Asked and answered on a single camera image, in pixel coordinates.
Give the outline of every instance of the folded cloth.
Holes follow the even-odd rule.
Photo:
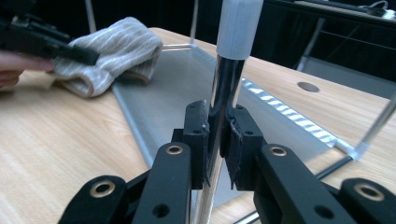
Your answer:
[[[161,39],[135,18],[125,18],[106,29],[73,40],[70,45],[100,54],[94,66],[60,57],[54,60],[55,69],[51,74],[82,97],[102,94],[122,73],[148,83],[163,49]]]

